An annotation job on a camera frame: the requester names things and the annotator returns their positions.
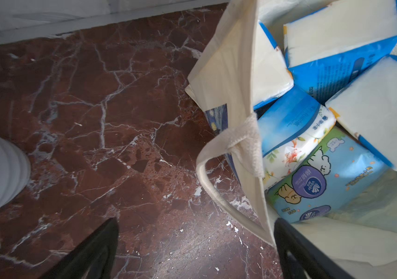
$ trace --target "plastic packaging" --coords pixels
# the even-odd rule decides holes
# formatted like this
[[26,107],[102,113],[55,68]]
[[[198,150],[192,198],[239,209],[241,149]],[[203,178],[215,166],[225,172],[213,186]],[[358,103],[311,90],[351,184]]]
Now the plastic packaging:
[[397,172],[388,170],[358,197],[328,217],[397,233]]
[[397,0],[339,0],[284,25],[294,83],[325,103],[397,43]]
[[262,137],[264,189],[295,170],[335,125],[335,116],[297,86],[257,121]]
[[387,169],[334,127],[296,171],[268,191],[266,200],[289,222],[323,216],[359,195]]
[[326,105],[347,131],[397,170],[397,56],[381,59]]
[[293,87],[281,49],[268,29],[259,21],[253,60],[252,103],[254,109],[284,95]]

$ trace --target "tote bag handle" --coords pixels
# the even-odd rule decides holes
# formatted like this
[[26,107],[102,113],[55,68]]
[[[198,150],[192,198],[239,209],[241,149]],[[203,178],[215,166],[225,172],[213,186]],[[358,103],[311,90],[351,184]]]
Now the tote bag handle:
[[206,173],[206,162],[225,153],[235,154],[246,170],[251,172],[255,177],[261,178],[263,176],[261,140],[255,113],[252,113],[242,125],[224,130],[205,145],[197,157],[197,175],[200,184],[215,203],[225,209],[231,217],[246,229],[263,241],[270,243],[271,237],[269,233],[262,226],[256,224],[234,208],[214,188],[209,180]]

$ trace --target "marble floor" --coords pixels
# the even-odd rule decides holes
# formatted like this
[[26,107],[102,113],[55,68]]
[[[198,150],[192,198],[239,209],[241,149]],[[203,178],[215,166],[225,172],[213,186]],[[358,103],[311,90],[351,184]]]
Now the marble floor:
[[[37,278],[110,217],[112,278],[281,278],[195,174],[213,134],[184,88],[225,7],[0,46],[0,136],[32,164],[0,209],[0,278]],[[208,169],[255,218],[224,159]]]

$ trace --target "canvas tote bag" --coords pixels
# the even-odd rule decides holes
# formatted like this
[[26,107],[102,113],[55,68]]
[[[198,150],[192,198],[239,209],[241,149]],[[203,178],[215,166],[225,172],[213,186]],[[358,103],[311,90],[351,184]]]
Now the canvas tote bag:
[[[255,28],[258,20],[270,26],[271,33],[282,47],[283,24],[321,9],[330,2],[332,1],[232,0],[222,15],[213,38],[188,76],[190,85],[186,88],[186,93],[206,113],[208,119],[213,119],[213,129],[221,131],[198,155],[198,179],[214,202],[246,229],[271,245],[274,245],[274,222],[279,215],[265,201],[261,137],[251,101]],[[205,163],[222,154],[231,154],[229,163],[235,169],[261,225],[229,204],[209,181]],[[314,218],[293,226],[347,270],[352,264],[353,269],[357,269],[355,264],[358,263],[377,270],[389,269],[389,266],[397,262],[396,232],[327,217]],[[394,266],[387,272],[392,271],[397,272],[397,268]]]

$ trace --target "white wall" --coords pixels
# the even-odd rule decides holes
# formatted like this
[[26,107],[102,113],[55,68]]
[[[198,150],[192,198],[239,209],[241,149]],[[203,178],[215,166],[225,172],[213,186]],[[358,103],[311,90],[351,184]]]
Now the white wall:
[[0,0],[0,44],[229,0]]

